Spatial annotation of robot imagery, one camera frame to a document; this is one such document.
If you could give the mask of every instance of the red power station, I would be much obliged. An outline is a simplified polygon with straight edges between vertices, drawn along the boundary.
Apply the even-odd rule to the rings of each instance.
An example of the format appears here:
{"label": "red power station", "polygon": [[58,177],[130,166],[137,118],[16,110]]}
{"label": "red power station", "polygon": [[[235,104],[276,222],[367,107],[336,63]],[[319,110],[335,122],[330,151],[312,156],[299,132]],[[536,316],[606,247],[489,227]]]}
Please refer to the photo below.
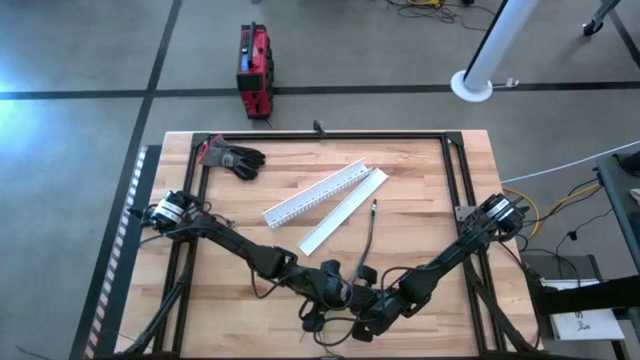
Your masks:
{"label": "red power station", "polygon": [[238,90],[249,119],[266,120],[273,109],[273,58],[264,25],[242,25]]}

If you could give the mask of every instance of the white column base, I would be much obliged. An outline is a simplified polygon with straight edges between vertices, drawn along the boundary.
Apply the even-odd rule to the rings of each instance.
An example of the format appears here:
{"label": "white column base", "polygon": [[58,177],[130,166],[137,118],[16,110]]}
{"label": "white column base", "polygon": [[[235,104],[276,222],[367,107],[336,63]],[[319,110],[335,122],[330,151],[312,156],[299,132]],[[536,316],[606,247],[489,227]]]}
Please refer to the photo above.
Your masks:
{"label": "white column base", "polygon": [[460,70],[451,78],[451,90],[462,100],[478,103],[487,100],[493,93],[491,81],[487,81],[487,87],[482,90],[469,89],[464,84],[464,74],[466,70]]}

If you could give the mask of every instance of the white cable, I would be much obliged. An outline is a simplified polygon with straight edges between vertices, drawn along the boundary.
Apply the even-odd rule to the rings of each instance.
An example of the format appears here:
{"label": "white cable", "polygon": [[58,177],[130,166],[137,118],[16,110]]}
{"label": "white cable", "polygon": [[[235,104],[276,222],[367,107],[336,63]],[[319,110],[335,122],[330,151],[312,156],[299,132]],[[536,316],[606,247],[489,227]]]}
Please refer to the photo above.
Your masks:
{"label": "white cable", "polygon": [[607,151],[601,152],[601,153],[596,154],[596,155],[589,156],[588,158],[584,158],[584,159],[582,159],[582,160],[574,161],[574,162],[569,163],[569,164],[565,164],[565,165],[562,165],[562,166],[554,167],[554,168],[552,168],[552,169],[548,169],[548,170],[544,170],[544,171],[539,171],[539,172],[537,172],[537,173],[533,173],[533,174],[529,174],[529,175],[524,175],[524,176],[518,176],[517,178],[513,178],[513,179],[505,180],[505,181],[503,181],[503,182],[502,182],[502,184],[507,184],[507,183],[510,183],[510,182],[519,181],[519,180],[524,180],[524,179],[532,178],[532,177],[534,177],[534,176],[544,175],[544,174],[548,174],[548,173],[550,173],[550,172],[554,172],[554,171],[562,170],[562,169],[565,169],[565,168],[568,168],[568,167],[571,167],[571,166],[574,166],[574,165],[578,165],[578,164],[581,164],[581,163],[583,163],[583,162],[586,162],[586,161],[589,161],[589,160],[593,160],[593,159],[595,159],[595,158],[598,158],[598,157],[600,157],[600,156],[604,156],[604,155],[607,155],[607,154],[611,154],[611,153],[613,153],[613,152],[620,151],[620,150],[622,150],[622,149],[626,149],[626,148],[628,148],[628,147],[631,147],[631,146],[634,146],[634,145],[638,145],[638,144],[640,144],[640,140],[638,140],[638,141],[634,141],[634,142],[629,143],[629,144],[627,144],[627,145],[619,146],[619,147],[617,147],[617,148],[615,148],[615,149],[611,149],[611,150],[607,150]]}

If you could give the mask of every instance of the striped edge tape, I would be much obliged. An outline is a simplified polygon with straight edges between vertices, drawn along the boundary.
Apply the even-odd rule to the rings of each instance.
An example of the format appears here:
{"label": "striped edge tape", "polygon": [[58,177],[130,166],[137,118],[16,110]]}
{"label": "striped edge tape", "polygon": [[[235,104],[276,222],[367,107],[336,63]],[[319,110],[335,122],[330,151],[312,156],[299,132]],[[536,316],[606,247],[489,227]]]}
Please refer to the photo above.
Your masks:
{"label": "striped edge tape", "polygon": [[102,289],[100,289],[98,305],[96,306],[96,312],[93,316],[91,330],[89,330],[89,338],[87,339],[87,346],[84,350],[85,359],[93,359],[96,348],[98,346],[98,339],[100,331],[102,330],[102,320],[104,319],[104,314],[107,310],[107,304],[109,304],[109,294],[111,293],[111,286],[116,276],[118,260],[120,259],[120,251],[122,250],[124,236],[127,231],[127,224],[129,223],[129,212],[127,212],[127,208],[133,205],[133,198],[136,195],[136,189],[138,188],[140,173],[142,171],[142,164],[144,163],[144,157],[146,153],[147,147],[143,147],[140,149],[140,152],[138,153],[138,161],[136,162],[136,167],[133,171],[133,177],[131,178],[131,182],[129,183],[127,199],[125,205],[122,208],[118,231],[116,232],[116,238],[113,242],[113,247],[111,248],[111,256],[109,257],[107,271],[102,282]]}

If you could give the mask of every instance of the black metal frame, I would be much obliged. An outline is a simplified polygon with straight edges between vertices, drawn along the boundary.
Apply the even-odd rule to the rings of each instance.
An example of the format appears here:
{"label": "black metal frame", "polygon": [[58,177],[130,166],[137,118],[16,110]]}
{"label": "black metal frame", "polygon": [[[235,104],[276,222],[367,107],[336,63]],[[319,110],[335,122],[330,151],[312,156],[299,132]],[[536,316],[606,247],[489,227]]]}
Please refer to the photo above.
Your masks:
{"label": "black metal frame", "polygon": [[[187,171],[185,174],[185,182],[183,190],[190,191],[191,183],[193,182],[193,174],[196,167],[196,154],[199,146],[207,141],[210,136],[214,134],[210,133],[194,133],[191,142],[191,150],[189,154],[189,161]],[[224,134],[225,139],[229,141],[238,140],[260,140],[260,141],[273,141],[273,140],[320,140],[319,134],[315,132],[268,132],[268,133],[231,133]],[[456,184],[456,177],[454,172],[454,165],[451,157],[451,149],[453,146],[458,154],[458,160],[460,165],[460,171],[463,177],[463,184],[466,193],[467,203],[469,206],[476,205],[476,199],[473,191],[473,184],[471,182],[471,174],[469,172],[469,165],[467,162],[466,153],[464,150],[464,141],[461,132],[326,132],[322,134],[322,139],[329,140],[353,140],[353,139],[434,139],[438,140],[442,146],[442,155],[444,159],[445,173],[447,175],[447,181],[449,185],[449,194],[451,198],[452,213],[456,206],[460,206],[460,195],[458,193],[458,187]],[[198,197],[202,200],[205,198],[206,187],[209,179],[208,168],[203,167],[202,176],[200,179]],[[460,232],[460,223],[457,221],[455,213],[453,213],[454,221],[456,222],[456,229]],[[195,251],[197,249],[197,241],[189,244],[189,253],[193,253],[193,261],[195,262]],[[177,263],[180,257],[180,246],[175,244],[171,249],[169,257],[169,265],[167,267],[167,274],[165,278],[165,287],[163,292],[163,300],[171,290],[176,278]],[[493,280],[491,277],[491,269],[489,267],[489,261],[486,252],[478,254],[480,258],[480,270],[485,286],[487,286],[489,292],[495,298],[495,289],[493,287]],[[465,266],[473,267],[471,260],[467,260]],[[478,296],[471,286],[467,274],[465,271],[465,279],[467,282],[467,292],[469,296],[469,306],[471,308],[471,319],[474,327],[474,334],[476,337],[476,343],[478,347],[478,353],[485,353],[487,349],[487,340],[484,333],[484,325],[482,322],[482,315],[480,312],[480,306],[478,302]],[[187,308],[189,303],[190,286],[187,287],[185,292],[180,298],[180,305],[178,308],[175,335],[173,338],[173,344],[171,347],[172,353],[180,354],[182,348],[182,341],[184,337],[184,327],[186,324]],[[492,329],[494,331],[494,337],[496,339],[496,349],[498,351],[506,351],[506,343],[502,333],[502,330],[496,323],[493,316]],[[155,337],[153,344],[153,352],[162,351],[164,347],[164,338],[166,334],[166,323],[163,324]]]}

